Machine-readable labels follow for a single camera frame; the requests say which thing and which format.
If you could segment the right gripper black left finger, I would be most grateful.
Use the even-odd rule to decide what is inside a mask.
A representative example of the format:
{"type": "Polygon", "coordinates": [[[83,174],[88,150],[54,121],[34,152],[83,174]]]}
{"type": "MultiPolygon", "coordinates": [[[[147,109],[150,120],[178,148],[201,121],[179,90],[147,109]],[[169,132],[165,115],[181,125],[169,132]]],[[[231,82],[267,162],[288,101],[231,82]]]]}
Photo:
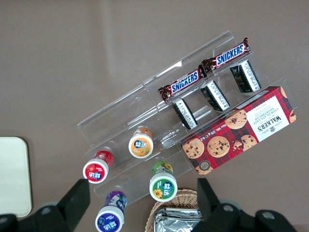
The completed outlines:
{"type": "Polygon", "coordinates": [[[86,179],[79,179],[57,204],[70,232],[76,229],[89,205],[89,182],[86,179]]]}

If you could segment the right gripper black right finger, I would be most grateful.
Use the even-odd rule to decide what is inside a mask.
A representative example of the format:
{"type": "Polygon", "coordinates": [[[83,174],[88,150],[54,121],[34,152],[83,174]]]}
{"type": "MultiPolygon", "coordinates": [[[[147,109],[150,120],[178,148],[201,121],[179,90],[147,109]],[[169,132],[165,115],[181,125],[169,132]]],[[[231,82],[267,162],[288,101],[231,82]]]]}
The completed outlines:
{"type": "Polygon", "coordinates": [[[212,212],[219,205],[218,197],[206,178],[199,178],[197,180],[197,204],[204,221],[211,216],[212,212]]]}

